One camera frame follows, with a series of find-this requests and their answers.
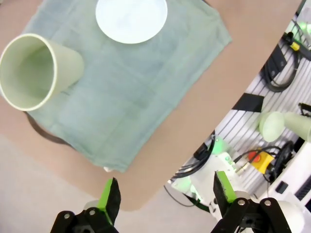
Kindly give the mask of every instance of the gray floor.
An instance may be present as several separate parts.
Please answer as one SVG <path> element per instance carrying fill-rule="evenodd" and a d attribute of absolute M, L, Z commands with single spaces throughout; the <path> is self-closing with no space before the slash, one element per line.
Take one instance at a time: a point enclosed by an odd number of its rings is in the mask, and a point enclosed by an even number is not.
<path fill-rule="evenodd" d="M 1 134 L 0 158 L 0 232 L 49 233 L 60 211 L 79 213 L 94 200 L 46 171 Z M 179 193 L 173 194 L 188 203 Z M 209 213 L 180 206 L 161 189 L 139 211 L 120 211 L 116 228 L 120 233 L 208 233 L 215 224 Z"/>

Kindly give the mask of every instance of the towel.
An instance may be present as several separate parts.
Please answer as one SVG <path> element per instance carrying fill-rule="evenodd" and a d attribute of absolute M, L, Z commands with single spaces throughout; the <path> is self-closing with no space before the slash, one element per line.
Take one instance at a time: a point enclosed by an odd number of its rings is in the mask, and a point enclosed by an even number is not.
<path fill-rule="evenodd" d="M 155 37 L 122 44 L 98 27 L 96 3 L 44 0 L 26 26 L 85 63 L 79 82 L 29 114 L 93 164 L 124 172 L 231 37 L 202 0 L 168 0 Z"/>

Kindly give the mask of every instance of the light green cup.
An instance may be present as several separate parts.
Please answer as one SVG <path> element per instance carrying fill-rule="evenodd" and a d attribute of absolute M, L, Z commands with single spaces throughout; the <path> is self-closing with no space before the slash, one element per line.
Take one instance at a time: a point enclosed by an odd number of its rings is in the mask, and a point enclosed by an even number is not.
<path fill-rule="evenodd" d="M 307 142 L 311 142 L 311 118 L 296 113 L 285 113 L 285 126 Z"/>
<path fill-rule="evenodd" d="M 285 129 L 284 116 L 280 112 L 262 113 L 259 132 L 266 142 L 277 140 Z"/>
<path fill-rule="evenodd" d="M 21 111 L 32 111 L 78 81 L 84 70 L 79 53 L 37 34 L 12 40 L 0 58 L 0 91 Z"/>

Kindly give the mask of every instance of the plate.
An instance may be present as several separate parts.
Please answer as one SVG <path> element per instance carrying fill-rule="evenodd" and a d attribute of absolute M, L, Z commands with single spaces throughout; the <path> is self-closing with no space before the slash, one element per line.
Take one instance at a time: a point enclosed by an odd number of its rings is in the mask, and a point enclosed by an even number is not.
<path fill-rule="evenodd" d="M 99 0 L 96 20 L 111 39 L 137 44 L 151 39 L 167 18 L 165 0 Z"/>

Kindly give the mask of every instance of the yellow connector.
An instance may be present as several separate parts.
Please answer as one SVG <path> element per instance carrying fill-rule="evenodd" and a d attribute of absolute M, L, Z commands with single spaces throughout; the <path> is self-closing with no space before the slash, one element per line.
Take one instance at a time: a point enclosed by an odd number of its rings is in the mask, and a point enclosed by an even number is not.
<path fill-rule="evenodd" d="M 261 152 L 259 154 L 259 161 L 257 162 L 252 162 L 252 165 L 254 166 L 254 168 L 256 168 L 260 173 L 265 174 L 268 165 L 271 163 L 271 161 L 274 160 L 274 157 L 272 157 L 271 155 L 269 155 L 266 152 Z"/>

